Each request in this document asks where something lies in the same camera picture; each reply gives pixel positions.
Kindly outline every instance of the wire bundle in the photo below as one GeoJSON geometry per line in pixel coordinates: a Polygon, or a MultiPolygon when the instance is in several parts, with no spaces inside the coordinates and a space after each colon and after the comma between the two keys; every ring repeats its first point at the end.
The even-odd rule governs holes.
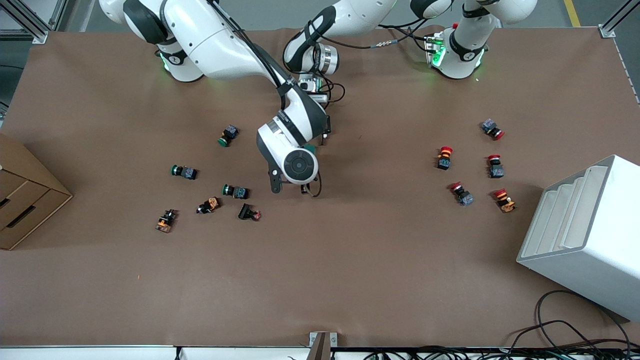
{"type": "Polygon", "coordinates": [[[556,359],[556,360],[577,360],[574,356],[592,356],[594,360],[640,360],[640,345],[629,340],[627,332],[622,325],[613,317],[608,310],[602,306],[590,301],[589,299],[568,290],[550,291],[538,300],[536,304],[536,322],[537,324],[528,327],[518,333],[511,346],[505,348],[463,348],[463,347],[438,347],[425,346],[417,348],[399,347],[399,348],[336,348],[336,352],[370,352],[363,360],[391,360],[390,354],[402,360],[436,360],[446,357],[447,360],[513,360],[514,357],[524,357],[526,359],[556,359]],[[541,309],[545,299],[556,293],[564,293],[574,297],[583,299],[601,310],[609,317],[618,327],[624,337],[620,339],[597,339],[589,340],[572,324],[564,320],[551,320],[542,322],[541,309]],[[582,341],[570,345],[556,345],[548,335],[545,327],[549,325],[561,323],[577,334],[582,341]],[[540,329],[547,341],[552,345],[548,348],[516,348],[520,338],[528,332],[540,329]],[[625,345],[624,349],[620,348],[599,348],[597,345],[604,343],[621,343],[625,345]],[[422,357],[419,354],[429,353],[428,356],[422,357]]]}
{"type": "MultiPolygon", "coordinates": [[[[273,79],[273,82],[276,85],[276,87],[280,88],[282,86],[282,83],[280,82],[280,79],[278,78],[278,76],[276,75],[275,71],[273,70],[273,67],[271,67],[269,65],[269,63],[263,57],[262,53],[260,51],[258,51],[256,45],[253,43],[253,41],[251,41],[249,36],[244,32],[244,29],[240,25],[238,25],[238,23],[231,16],[228,16],[220,8],[220,6],[217,3],[211,2],[211,6],[214,8],[214,10],[216,10],[218,15],[220,15],[223,19],[225,19],[227,24],[229,24],[229,26],[232,28],[233,32],[242,41],[244,41],[246,43],[246,45],[249,47],[249,49],[251,49],[251,51],[254,53],[254,55],[258,58],[258,60],[262,64],[262,66],[267,70],[267,72],[269,73],[269,75],[273,79]]],[[[280,109],[284,110],[284,108],[286,106],[287,106],[287,104],[286,104],[285,97],[284,96],[280,96],[280,109]]]]}

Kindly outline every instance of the floor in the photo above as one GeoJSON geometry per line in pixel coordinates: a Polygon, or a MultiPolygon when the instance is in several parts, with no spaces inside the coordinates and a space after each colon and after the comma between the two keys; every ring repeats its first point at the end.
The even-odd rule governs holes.
{"type": "MultiPolygon", "coordinates": [[[[319,10],[335,0],[222,0],[226,11],[238,23],[249,30],[271,30],[277,28],[300,28],[319,10]]],[[[386,24],[410,22],[415,18],[407,0],[402,0],[385,19],[386,24]]],[[[541,0],[534,13],[523,22],[514,25],[520,28],[569,27],[572,21],[566,3],[572,0],[541,0]]],[[[577,18],[582,26],[597,26],[617,9],[621,1],[573,0],[577,18]]],[[[432,20],[433,24],[448,26],[461,15],[462,1],[455,2],[451,11],[432,20]]],[[[97,0],[77,0],[69,6],[65,31],[129,31],[111,22],[102,13],[97,0]]],[[[628,69],[631,80],[640,82],[640,37],[636,29],[640,25],[640,11],[632,13],[616,29],[618,47],[628,69]]],[[[23,67],[26,63],[30,41],[0,40],[0,65],[23,67]]],[[[13,67],[0,67],[0,101],[10,104],[13,92],[22,71],[13,67]]]]}

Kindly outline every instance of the cardboard box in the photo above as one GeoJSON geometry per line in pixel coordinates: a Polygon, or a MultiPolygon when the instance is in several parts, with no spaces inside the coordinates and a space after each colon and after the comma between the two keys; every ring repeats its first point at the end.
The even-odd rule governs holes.
{"type": "Polygon", "coordinates": [[[27,148],[0,134],[0,249],[12,250],[72,196],[27,148]]]}

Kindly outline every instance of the metal frame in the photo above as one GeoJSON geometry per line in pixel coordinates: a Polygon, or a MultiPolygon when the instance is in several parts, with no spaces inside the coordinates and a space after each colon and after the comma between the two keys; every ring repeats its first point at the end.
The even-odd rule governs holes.
{"type": "Polygon", "coordinates": [[[4,117],[7,111],[9,111],[9,107],[5,106],[3,103],[0,103],[0,129],[2,128],[4,117]]]}
{"type": "Polygon", "coordinates": [[[307,360],[330,360],[331,359],[331,343],[338,344],[338,334],[336,332],[318,331],[309,334],[312,339],[313,346],[309,350],[307,360]]]}
{"type": "MultiPolygon", "coordinates": [[[[314,341],[316,340],[316,337],[318,336],[318,334],[322,334],[326,331],[314,331],[314,332],[310,332],[309,333],[309,347],[314,346],[314,341]]],[[[326,332],[327,335],[329,335],[329,345],[331,345],[331,347],[338,347],[338,333],[337,332],[326,332]]]]}
{"type": "Polygon", "coordinates": [[[0,0],[0,8],[33,37],[34,44],[44,44],[51,27],[22,0],[0,0]]]}
{"type": "Polygon", "coordinates": [[[598,25],[598,30],[600,30],[600,36],[602,38],[614,38],[616,37],[616,33],[613,31],[618,24],[627,17],[631,12],[633,12],[638,5],[640,5],[640,0],[625,0],[618,11],[615,11],[609,20],[604,24],[598,25]]]}
{"type": "Polygon", "coordinates": [[[51,18],[49,19],[49,26],[51,27],[51,29],[58,30],[62,12],[65,11],[67,4],[68,0],[58,0],[58,2],[56,3],[56,7],[53,9],[53,13],[51,14],[51,18]]]}

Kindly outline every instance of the cardboard drawer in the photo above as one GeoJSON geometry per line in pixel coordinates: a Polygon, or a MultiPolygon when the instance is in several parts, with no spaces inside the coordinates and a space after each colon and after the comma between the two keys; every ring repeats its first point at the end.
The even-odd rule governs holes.
{"type": "Polygon", "coordinates": [[[0,170],[0,202],[4,200],[9,194],[24,184],[27,179],[12,174],[6,170],[0,170]]]}
{"type": "Polygon", "coordinates": [[[9,194],[0,208],[0,229],[8,226],[25,212],[36,200],[42,197],[48,188],[26,181],[21,187],[9,194]]]}
{"type": "Polygon", "coordinates": [[[43,197],[32,205],[27,206],[25,208],[27,212],[20,219],[12,219],[12,221],[14,219],[17,221],[10,224],[11,227],[5,227],[0,230],[0,249],[10,250],[18,245],[22,239],[35,230],[44,220],[47,220],[69,198],[70,196],[65,193],[49,190],[43,197]]]}

